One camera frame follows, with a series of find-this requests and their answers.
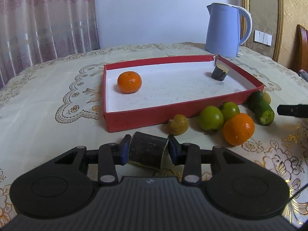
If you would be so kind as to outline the pink patterned curtain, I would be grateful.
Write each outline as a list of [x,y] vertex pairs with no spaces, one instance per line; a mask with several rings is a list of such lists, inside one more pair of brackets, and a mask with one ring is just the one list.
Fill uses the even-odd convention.
[[1,0],[1,87],[30,66],[99,48],[95,0]]

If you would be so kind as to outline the green cucumber piece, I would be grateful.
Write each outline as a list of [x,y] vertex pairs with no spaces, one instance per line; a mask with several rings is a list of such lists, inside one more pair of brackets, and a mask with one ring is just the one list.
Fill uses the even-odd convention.
[[255,114],[258,123],[269,126],[275,118],[275,113],[268,102],[263,98],[261,91],[255,91],[247,99],[248,108]]

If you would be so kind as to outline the red shallow cardboard box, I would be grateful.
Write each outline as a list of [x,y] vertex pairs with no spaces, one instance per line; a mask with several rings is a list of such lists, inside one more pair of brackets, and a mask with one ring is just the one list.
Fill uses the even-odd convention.
[[[229,72],[224,81],[211,78],[216,64]],[[141,88],[124,94],[118,76],[134,71]],[[103,117],[108,132],[163,124],[176,114],[194,117],[208,106],[232,101],[243,104],[264,84],[229,60],[214,55],[189,55],[138,59],[104,66],[102,78]]]

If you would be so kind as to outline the yellow-brown small pear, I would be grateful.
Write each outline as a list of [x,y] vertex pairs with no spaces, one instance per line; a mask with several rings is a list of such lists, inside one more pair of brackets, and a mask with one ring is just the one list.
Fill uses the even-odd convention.
[[178,136],[184,134],[189,127],[188,119],[181,114],[175,115],[168,122],[168,128],[171,134]]

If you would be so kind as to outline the cream embroidered tablecloth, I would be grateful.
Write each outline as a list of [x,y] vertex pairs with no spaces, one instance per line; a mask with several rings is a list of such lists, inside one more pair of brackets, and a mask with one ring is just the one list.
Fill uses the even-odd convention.
[[[100,88],[103,66],[115,62],[155,57],[205,55],[204,44],[148,44],[122,46],[74,54],[27,68],[1,90],[1,229],[17,215],[9,197],[20,175],[78,146],[98,149],[119,142],[136,131],[166,137],[166,125],[108,133],[102,117]],[[240,56],[228,59],[265,85],[271,107],[307,104],[307,82],[271,60],[241,47]],[[230,148],[233,152],[282,176],[294,196],[307,184],[307,119],[276,115],[274,122],[255,125],[253,137]],[[188,131],[177,137],[203,149],[227,146],[219,133],[200,131],[196,118]],[[183,166],[174,166],[167,154],[156,171],[136,164],[117,166],[119,176],[182,177]],[[295,226],[307,221],[307,189],[289,202],[283,216]]]

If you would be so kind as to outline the wooden headboard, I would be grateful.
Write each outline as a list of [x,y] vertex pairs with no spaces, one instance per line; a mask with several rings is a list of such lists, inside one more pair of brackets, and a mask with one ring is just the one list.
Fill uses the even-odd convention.
[[301,69],[307,71],[307,59],[308,59],[308,41],[307,41],[307,29],[302,25],[296,26],[295,34],[295,52],[293,55],[293,61],[291,69],[298,73]]

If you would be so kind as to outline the white wall switch panel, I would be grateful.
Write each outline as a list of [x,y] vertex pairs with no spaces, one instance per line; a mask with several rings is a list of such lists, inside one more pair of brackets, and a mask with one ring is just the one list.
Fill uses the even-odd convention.
[[254,31],[254,41],[267,46],[272,45],[273,36],[258,30]]

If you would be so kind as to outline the gold framed wall panel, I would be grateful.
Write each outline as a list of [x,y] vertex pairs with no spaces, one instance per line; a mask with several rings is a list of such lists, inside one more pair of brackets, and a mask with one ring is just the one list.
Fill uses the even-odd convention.
[[[241,0],[241,6],[251,13],[253,19],[251,36],[243,45],[277,61],[283,33],[283,0]],[[272,36],[271,45],[254,41],[256,30]]]

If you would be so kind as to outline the orange tangerine on table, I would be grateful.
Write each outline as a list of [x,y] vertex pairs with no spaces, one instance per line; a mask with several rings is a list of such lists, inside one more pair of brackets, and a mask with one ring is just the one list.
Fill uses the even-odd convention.
[[255,124],[251,116],[239,113],[226,121],[222,128],[225,140],[232,146],[239,146],[253,136]]

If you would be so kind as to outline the green round fruit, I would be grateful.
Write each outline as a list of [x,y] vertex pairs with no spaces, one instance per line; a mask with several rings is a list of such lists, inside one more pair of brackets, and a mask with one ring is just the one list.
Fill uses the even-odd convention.
[[224,122],[240,113],[239,107],[234,102],[224,102],[220,105],[219,109],[222,112]]
[[224,117],[220,109],[209,105],[200,112],[198,123],[205,132],[214,133],[223,126]]

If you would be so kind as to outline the orange tangerine in box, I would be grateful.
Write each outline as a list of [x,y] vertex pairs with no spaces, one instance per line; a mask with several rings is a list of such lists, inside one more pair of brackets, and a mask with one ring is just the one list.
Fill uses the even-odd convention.
[[138,73],[126,71],[118,76],[117,85],[122,93],[135,93],[141,88],[142,79]]

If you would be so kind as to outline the small yellow-brown fruit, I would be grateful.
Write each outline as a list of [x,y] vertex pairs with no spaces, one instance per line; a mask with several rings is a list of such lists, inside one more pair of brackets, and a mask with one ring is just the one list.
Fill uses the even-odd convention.
[[271,97],[267,92],[263,92],[263,96],[262,96],[263,100],[267,103],[270,104],[271,103]]

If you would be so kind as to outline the blue electric kettle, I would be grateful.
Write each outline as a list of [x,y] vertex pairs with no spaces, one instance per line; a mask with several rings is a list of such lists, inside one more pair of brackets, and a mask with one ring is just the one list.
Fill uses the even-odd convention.
[[[209,24],[205,50],[223,57],[236,57],[239,47],[251,35],[253,26],[251,13],[241,6],[226,3],[212,3],[207,6],[207,9]],[[241,16],[247,23],[247,30],[242,38],[240,37]]]

